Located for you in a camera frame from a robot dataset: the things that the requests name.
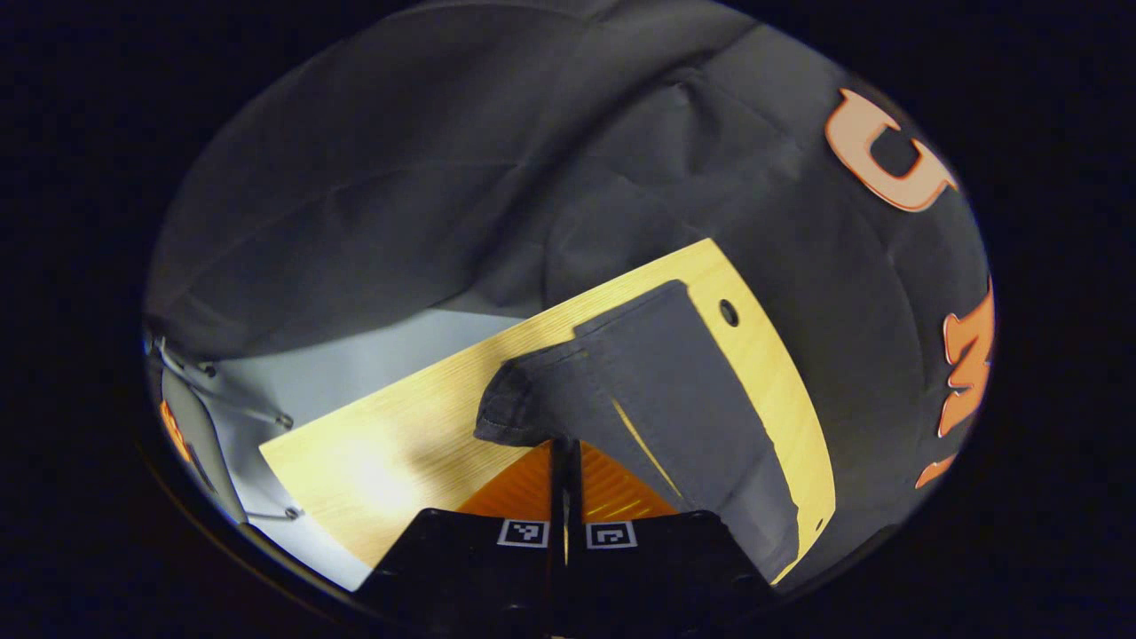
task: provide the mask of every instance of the black cloth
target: black cloth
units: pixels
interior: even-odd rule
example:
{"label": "black cloth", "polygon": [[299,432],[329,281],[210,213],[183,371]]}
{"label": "black cloth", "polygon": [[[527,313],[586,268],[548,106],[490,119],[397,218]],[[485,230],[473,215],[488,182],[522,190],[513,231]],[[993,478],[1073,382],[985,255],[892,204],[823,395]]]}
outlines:
{"label": "black cloth", "polygon": [[509,446],[587,441],[679,512],[719,514],[766,579],[776,578],[797,555],[797,508],[772,441],[686,285],[667,282],[575,334],[502,365],[474,437]]}
{"label": "black cloth", "polygon": [[424,2],[250,102],[168,213],[145,304],[204,358],[299,348],[423,308],[528,316],[713,238],[772,321],[825,431],[837,511],[783,582],[822,572],[930,488],[951,389],[943,320],[987,290],[964,197],[896,210],[834,156],[851,89],[885,96],[710,1]]}

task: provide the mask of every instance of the orange letter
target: orange letter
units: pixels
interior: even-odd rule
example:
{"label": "orange letter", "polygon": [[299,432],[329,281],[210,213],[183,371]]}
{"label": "orange letter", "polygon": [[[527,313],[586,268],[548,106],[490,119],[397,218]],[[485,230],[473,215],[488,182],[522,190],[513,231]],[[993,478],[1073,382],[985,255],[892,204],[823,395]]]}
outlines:
{"label": "orange letter", "polygon": [[927,486],[927,482],[945,473],[946,470],[951,467],[951,462],[954,462],[954,455],[951,455],[942,462],[932,462],[930,464],[927,464],[924,472],[919,474],[919,479],[916,480],[916,490]]}
{"label": "orange letter", "polygon": [[943,163],[918,140],[911,143],[919,151],[919,159],[907,175],[896,177],[884,171],[871,157],[871,143],[885,126],[899,131],[900,125],[857,93],[847,89],[841,89],[841,93],[844,102],[828,118],[825,135],[836,157],[864,186],[895,208],[911,213],[929,208],[947,185],[959,189]]}
{"label": "orange letter", "polygon": [[[938,437],[945,437],[955,425],[978,408],[989,377],[989,355],[994,345],[994,285],[983,298],[978,308],[959,320],[953,313],[943,321],[943,342],[946,346],[946,362],[958,364],[947,385],[960,389],[946,397],[943,415],[938,421]],[[967,347],[967,356],[962,351]]]}

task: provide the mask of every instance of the light wood board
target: light wood board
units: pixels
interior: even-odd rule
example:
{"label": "light wood board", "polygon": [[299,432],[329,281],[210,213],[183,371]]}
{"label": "light wood board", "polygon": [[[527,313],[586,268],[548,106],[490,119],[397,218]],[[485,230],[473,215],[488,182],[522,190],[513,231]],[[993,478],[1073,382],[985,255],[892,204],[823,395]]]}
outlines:
{"label": "light wood board", "polygon": [[[792,358],[712,240],[620,275],[260,449],[308,516],[377,565],[420,509],[456,509],[528,451],[473,437],[482,392],[502,362],[571,340],[577,324],[669,280],[686,283],[774,442],[799,508],[800,559],[836,506],[828,449]],[[737,310],[737,326],[724,320],[722,299]]]}

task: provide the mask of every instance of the orange object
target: orange object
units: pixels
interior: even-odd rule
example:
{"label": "orange object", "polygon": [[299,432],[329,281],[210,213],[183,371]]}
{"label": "orange object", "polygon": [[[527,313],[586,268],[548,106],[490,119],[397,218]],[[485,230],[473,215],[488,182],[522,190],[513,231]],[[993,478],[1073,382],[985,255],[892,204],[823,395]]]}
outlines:
{"label": "orange object", "polygon": [[942,462],[932,462],[924,468],[924,472],[919,474],[919,479],[916,480],[916,488],[922,488],[930,480],[937,478],[938,475],[946,472],[951,467],[951,462],[954,462],[954,455],[951,455]]}
{"label": "orange object", "polygon": [[654,490],[623,464],[587,442],[579,442],[584,523],[619,522],[675,515]]}
{"label": "orange object", "polygon": [[552,520],[552,441],[533,448],[498,473],[457,512],[534,522]]}
{"label": "orange object", "polygon": [[946,437],[951,429],[974,413],[986,392],[991,348],[994,346],[994,283],[987,281],[987,287],[986,297],[978,308],[962,320],[952,313],[943,321],[946,362],[955,366],[947,384],[957,390],[943,403],[938,437]]}
{"label": "orange object", "polygon": [[177,449],[183,459],[192,464],[193,455],[190,454],[190,446],[185,443],[182,430],[177,428],[177,420],[174,418],[174,412],[169,409],[169,404],[164,399],[158,409],[161,412],[161,421],[166,424],[166,433],[169,434],[169,439],[174,440],[174,448]]}
{"label": "orange object", "polygon": [[884,128],[899,131],[900,125],[860,94],[847,89],[841,89],[841,94],[844,102],[828,118],[825,136],[836,157],[872,193],[900,210],[917,213],[930,208],[947,186],[959,189],[943,163],[919,140],[911,140],[919,159],[907,175],[896,177],[884,171],[871,157],[871,143]]}

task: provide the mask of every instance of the folded black fabric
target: folded black fabric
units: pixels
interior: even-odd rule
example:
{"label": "folded black fabric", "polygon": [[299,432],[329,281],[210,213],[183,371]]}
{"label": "folded black fabric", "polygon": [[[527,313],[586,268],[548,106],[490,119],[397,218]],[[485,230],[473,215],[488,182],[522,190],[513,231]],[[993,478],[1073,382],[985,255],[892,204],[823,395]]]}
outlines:
{"label": "folded black fabric", "polygon": [[796,505],[760,416],[686,285],[667,282],[575,333],[501,366],[474,435],[508,446],[587,441],[676,509],[719,513],[762,574],[775,578],[796,557]]}

